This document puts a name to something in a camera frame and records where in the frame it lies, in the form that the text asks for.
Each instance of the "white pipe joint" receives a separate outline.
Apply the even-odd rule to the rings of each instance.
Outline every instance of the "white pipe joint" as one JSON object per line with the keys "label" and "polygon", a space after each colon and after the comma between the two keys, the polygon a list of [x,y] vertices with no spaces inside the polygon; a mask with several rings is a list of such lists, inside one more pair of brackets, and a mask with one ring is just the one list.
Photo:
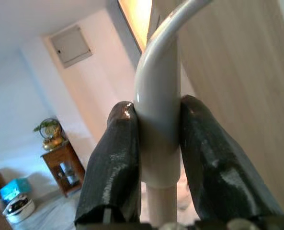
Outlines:
{"label": "white pipe joint", "polygon": [[168,188],[180,177],[180,70],[176,32],[211,0],[187,0],[151,37],[136,70],[135,110],[139,119],[142,181]]}

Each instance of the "white pipe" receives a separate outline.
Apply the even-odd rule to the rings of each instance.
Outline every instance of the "white pipe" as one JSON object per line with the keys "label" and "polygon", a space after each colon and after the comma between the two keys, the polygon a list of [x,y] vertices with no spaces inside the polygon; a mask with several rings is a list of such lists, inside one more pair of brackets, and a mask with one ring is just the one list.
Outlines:
{"label": "white pipe", "polygon": [[142,180],[147,184],[150,222],[177,221],[176,183],[180,177],[180,68],[176,32],[211,0],[187,0],[151,37],[135,78]]}

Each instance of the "brass pot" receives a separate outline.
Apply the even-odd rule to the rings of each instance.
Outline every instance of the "brass pot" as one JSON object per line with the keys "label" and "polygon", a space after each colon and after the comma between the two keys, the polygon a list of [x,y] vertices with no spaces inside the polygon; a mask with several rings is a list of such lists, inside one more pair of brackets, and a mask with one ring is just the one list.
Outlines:
{"label": "brass pot", "polygon": [[53,137],[53,138],[47,138],[43,141],[43,149],[49,151],[54,149],[55,147],[59,146],[63,142],[63,138],[61,136]]}

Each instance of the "wooden side table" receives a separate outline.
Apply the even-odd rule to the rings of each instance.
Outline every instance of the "wooden side table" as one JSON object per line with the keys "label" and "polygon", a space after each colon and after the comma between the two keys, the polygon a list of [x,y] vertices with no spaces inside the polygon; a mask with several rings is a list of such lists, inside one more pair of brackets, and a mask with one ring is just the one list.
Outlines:
{"label": "wooden side table", "polygon": [[[82,187],[85,170],[68,140],[41,157],[45,160],[45,163],[65,197],[67,197],[69,192]],[[74,174],[79,179],[77,182],[74,184],[69,182],[67,175],[60,166],[62,163],[70,165]]]}

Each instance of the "wooden panel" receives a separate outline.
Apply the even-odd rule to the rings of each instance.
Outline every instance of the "wooden panel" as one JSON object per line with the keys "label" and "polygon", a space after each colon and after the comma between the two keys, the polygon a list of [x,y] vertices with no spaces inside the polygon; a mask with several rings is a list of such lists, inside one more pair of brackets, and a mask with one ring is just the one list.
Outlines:
{"label": "wooden panel", "polygon": [[[154,0],[162,16],[180,1]],[[276,0],[215,0],[180,31],[196,94],[284,209],[284,21]]]}
{"label": "wooden panel", "polygon": [[64,161],[67,161],[68,153],[66,148],[62,147],[43,155],[43,158],[49,167],[54,167],[60,165],[60,163]]}
{"label": "wooden panel", "polygon": [[147,43],[148,25],[152,0],[118,0],[140,51]]}

